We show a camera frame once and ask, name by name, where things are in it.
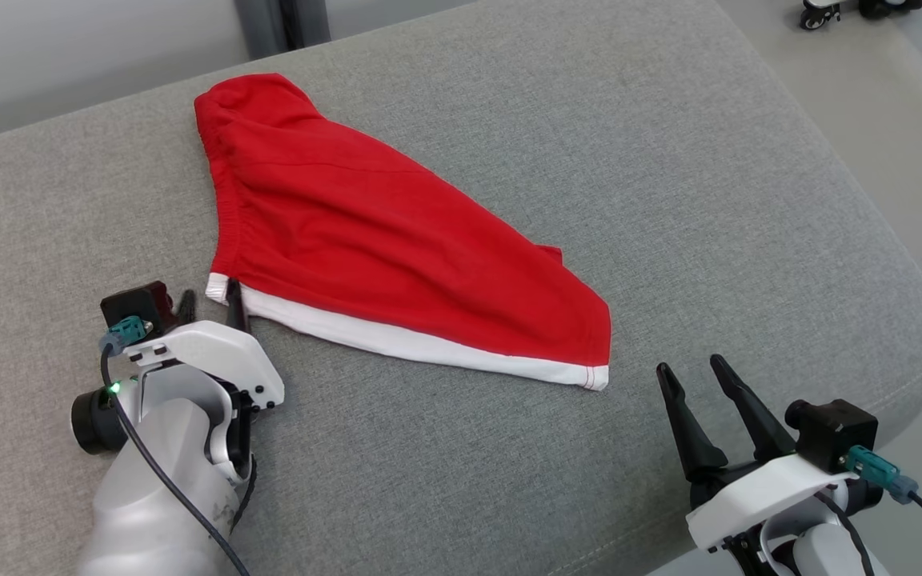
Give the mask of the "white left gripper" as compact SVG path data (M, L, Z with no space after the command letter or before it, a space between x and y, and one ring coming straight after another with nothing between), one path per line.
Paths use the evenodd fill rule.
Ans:
M208 418L205 459L231 485L251 474L251 420L283 404L285 386L253 335L237 278L226 284L226 325L197 321L197 295L187 289L176 306L179 327L123 351L138 365L136 379L121 383L121 405L139 424L154 408L186 398Z

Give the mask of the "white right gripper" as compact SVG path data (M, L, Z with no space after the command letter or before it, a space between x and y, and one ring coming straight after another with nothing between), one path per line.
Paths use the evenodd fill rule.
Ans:
M713 354L709 362L753 441L754 459L769 463L687 515L695 546L708 553L728 551L744 576L861 576L861 539L845 513L848 483L859 478L824 473L790 455L796 441L724 356ZM673 369L660 363L656 379L684 477L702 482L728 466L727 455L688 408Z

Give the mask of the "red shorts with white hem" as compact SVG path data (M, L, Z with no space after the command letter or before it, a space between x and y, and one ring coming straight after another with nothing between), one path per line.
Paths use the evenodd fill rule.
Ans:
M282 75L194 99L217 209L205 293L381 356L599 391L607 303L435 172L327 119Z

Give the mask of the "wheeled base with black casters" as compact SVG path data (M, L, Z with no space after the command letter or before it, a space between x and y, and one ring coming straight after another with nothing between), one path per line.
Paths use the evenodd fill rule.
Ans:
M842 6L855 2L860 16L866 21L877 22L893 14L908 14L922 10L922 0L802 0L804 10L799 18L802 30L818 30L828 22L841 19Z

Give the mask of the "grey partition post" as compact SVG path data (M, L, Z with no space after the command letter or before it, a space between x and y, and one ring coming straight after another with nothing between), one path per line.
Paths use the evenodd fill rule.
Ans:
M331 40L325 0L233 0L233 4L253 61Z

